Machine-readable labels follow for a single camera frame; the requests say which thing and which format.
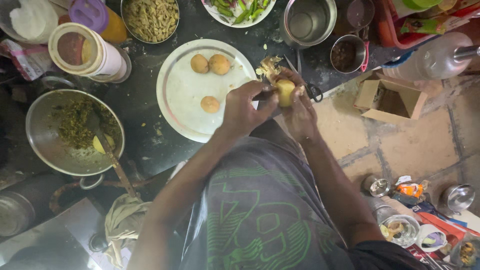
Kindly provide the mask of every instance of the white cloth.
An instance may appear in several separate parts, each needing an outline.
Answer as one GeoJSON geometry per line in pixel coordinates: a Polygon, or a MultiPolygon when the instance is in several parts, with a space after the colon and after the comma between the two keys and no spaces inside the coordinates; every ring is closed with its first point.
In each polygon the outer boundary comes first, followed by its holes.
{"type": "Polygon", "coordinates": [[[143,202],[140,198],[132,198],[128,194],[123,194],[113,202],[105,217],[105,235],[109,245],[105,255],[115,267],[123,268],[121,247],[124,241],[138,238],[151,203],[143,202]]]}

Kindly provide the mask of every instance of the hand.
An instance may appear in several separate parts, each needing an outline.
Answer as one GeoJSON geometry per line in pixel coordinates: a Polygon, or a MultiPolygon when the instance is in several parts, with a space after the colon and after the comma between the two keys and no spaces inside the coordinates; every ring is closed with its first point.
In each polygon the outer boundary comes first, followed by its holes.
{"type": "Polygon", "coordinates": [[[290,134],[300,144],[315,142],[320,138],[320,132],[317,127],[317,114],[305,93],[305,81],[298,73],[288,68],[282,68],[282,72],[273,79],[275,81],[287,79],[296,86],[290,94],[292,106],[282,108],[285,124],[290,134]]]}
{"type": "Polygon", "coordinates": [[[252,106],[252,99],[262,91],[271,90],[271,86],[258,81],[250,81],[233,89],[227,94],[223,123],[217,129],[231,138],[248,135],[265,122],[277,108],[278,95],[273,94],[267,104],[259,110],[252,106]]]}

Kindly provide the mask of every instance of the peeled potato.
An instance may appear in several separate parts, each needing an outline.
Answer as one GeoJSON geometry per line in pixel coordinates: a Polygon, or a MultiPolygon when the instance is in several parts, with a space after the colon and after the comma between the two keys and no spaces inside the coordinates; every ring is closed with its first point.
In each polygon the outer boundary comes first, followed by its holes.
{"type": "Polygon", "coordinates": [[[291,106],[290,93],[295,88],[295,84],[289,80],[279,80],[276,85],[278,88],[278,104],[280,107],[291,106]]]}
{"type": "MultiPolygon", "coordinates": [[[[112,150],[115,149],[115,141],[113,140],[113,138],[110,137],[110,135],[107,135],[105,133],[104,135],[105,135],[105,138],[107,138],[108,144],[110,145],[112,150]]],[[[103,149],[103,146],[100,143],[100,140],[98,139],[97,136],[93,138],[93,147],[95,148],[95,150],[105,155],[105,150],[103,149]]]]}
{"type": "Polygon", "coordinates": [[[212,96],[206,96],[200,101],[200,107],[206,112],[216,113],[220,108],[218,100],[212,96]]]}
{"type": "Polygon", "coordinates": [[[207,73],[208,72],[208,61],[201,54],[195,54],[192,59],[190,60],[190,66],[192,67],[193,71],[197,73],[207,73]]]}
{"type": "Polygon", "coordinates": [[[230,61],[221,54],[214,54],[208,61],[208,66],[217,75],[224,75],[230,70],[230,61]]]}

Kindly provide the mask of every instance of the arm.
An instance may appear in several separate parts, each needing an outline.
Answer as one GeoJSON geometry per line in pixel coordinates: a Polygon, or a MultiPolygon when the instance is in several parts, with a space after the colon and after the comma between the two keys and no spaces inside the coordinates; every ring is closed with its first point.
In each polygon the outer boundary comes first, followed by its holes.
{"type": "Polygon", "coordinates": [[[296,84],[291,93],[292,106],[282,110],[291,135],[305,151],[318,186],[320,198],[348,247],[365,240],[385,240],[360,193],[355,191],[317,127],[317,115],[307,95],[303,79],[284,69],[275,78],[286,77],[296,84]]]}
{"type": "Polygon", "coordinates": [[[222,125],[165,185],[150,206],[128,270],[169,269],[168,240],[200,197],[205,177],[239,138],[248,135],[275,110],[277,95],[273,95],[261,110],[251,105],[252,98],[263,89],[264,84],[251,81],[228,93],[222,125]]]}

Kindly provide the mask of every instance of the white plate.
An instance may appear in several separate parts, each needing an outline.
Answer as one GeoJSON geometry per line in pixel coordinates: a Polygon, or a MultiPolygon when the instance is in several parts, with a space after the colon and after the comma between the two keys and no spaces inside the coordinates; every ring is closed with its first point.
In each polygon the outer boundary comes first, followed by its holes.
{"type": "MultiPolygon", "coordinates": [[[[198,39],[183,44],[167,57],[158,73],[156,98],[162,115],[178,133],[206,143],[223,122],[227,93],[255,78],[252,65],[237,49],[218,40],[198,39]],[[211,71],[196,73],[190,60],[197,53],[207,59],[222,54],[233,69],[223,76],[211,71]],[[216,113],[205,112],[200,107],[205,96],[213,96],[220,102],[216,113]]],[[[258,101],[252,104],[257,108],[258,101]]]]}
{"type": "MultiPolygon", "coordinates": [[[[249,8],[250,5],[253,3],[253,0],[245,0],[245,1],[247,2],[247,5],[246,5],[247,8],[249,8]]],[[[237,25],[232,25],[232,23],[235,21],[236,17],[238,17],[243,12],[243,10],[241,9],[241,7],[238,4],[235,6],[234,9],[231,9],[233,11],[233,15],[235,17],[227,17],[227,16],[221,14],[220,12],[218,12],[218,10],[216,9],[215,6],[210,7],[208,4],[204,3],[204,7],[207,9],[208,13],[210,13],[210,15],[212,15],[212,17],[214,17],[217,21],[223,23],[224,25],[228,25],[228,26],[234,27],[234,28],[245,28],[245,27],[249,27],[249,26],[252,26],[252,25],[256,25],[257,23],[261,22],[270,13],[270,11],[272,11],[273,5],[275,5],[275,2],[276,2],[276,0],[270,0],[270,3],[267,5],[267,8],[265,9],[265,11],[262,12],[254,22],[252,22],[252,20],[247,20],[245,18],[245,20],[243,20],[243,22],[241,22],[237,25]],[[228,23],[225,22],[224,20],[222,20],[220,18],[220,16],[227,19],[228,23]]]]}

